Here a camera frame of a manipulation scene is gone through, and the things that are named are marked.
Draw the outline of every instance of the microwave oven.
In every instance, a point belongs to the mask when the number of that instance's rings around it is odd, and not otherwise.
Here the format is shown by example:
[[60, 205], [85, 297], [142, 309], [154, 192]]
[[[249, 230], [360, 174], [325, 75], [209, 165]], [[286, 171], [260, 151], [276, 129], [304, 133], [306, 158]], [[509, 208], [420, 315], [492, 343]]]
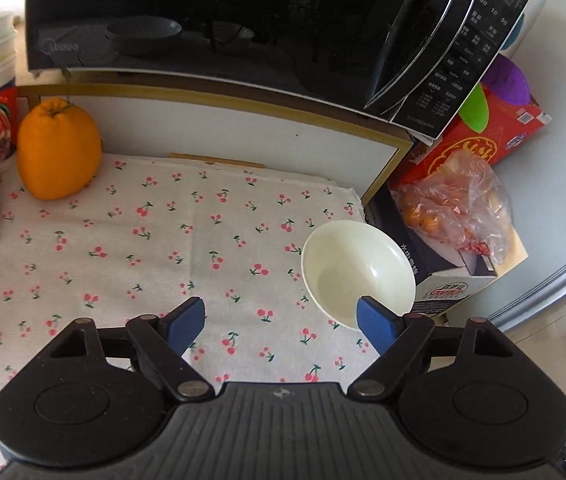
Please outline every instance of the microwave oven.
[[[28, 64], [231, 81], [354, 110], [431, 142], [528, 1], [26, 0]], [[178, 27], [174, 40], [151, 53], [121, 49], [109, 31], [133, 16], [139, 36], [154, 20]]]

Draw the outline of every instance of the microwave control panel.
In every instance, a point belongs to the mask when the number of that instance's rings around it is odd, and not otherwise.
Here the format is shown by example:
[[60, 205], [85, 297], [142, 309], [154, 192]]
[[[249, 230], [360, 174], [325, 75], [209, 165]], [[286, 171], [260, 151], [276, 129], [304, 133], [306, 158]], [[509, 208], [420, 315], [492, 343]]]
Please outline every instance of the microwave control panel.
[[474, 0], [454, 44], [390, 122], [435, 140], [480, 81], [528, 1]]

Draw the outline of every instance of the bag of oranges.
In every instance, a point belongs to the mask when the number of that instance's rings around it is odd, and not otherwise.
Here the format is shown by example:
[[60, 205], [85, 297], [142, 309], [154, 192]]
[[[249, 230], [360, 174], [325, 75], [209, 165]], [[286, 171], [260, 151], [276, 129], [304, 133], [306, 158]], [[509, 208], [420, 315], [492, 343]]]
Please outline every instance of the bag of oranges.
[[457, 150], [431, 175], [399, 186], [394, 199], [405, 223], [422, 237], [498, 264], [508, 255], [509, 200], [496, 173], [474, 153]]

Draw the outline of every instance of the purple object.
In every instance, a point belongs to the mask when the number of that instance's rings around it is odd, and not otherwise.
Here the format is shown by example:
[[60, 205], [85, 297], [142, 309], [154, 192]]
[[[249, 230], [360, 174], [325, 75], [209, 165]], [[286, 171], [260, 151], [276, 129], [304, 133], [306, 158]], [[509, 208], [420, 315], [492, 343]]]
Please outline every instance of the purple object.
[[531, 102], [527, 78], [519, 67], [502, 54], [498, 54], [480, 80], [487, 89], [512, 105]]

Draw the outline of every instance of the cardboard box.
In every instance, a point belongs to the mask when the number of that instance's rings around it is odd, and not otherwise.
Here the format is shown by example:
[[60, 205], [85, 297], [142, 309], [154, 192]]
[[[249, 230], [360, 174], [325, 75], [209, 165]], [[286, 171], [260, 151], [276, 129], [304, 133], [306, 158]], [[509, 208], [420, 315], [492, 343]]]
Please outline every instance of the cardboard box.
[[491, 165], [496, 164], [552, 120], [536, 102], [511, 105], [490, 93], [485, 86], [483, 90], [490, 108], [490, 120], [485, 130], [477, 134], [456, 116], [434, 145], [418, 143], [412, 148], [390, 176], [393, 189], [434, 173], [452, 152], [461, 148], [482, 156]]
[[387, 186], [381, 187], [365, 207], [367, 222], [389, 235], [407, 256], [416, 279], [412, 312], [436, 316], [496, 280], [490, 259], [463, 253], [444, 244], [435, 251], [402, 219]]

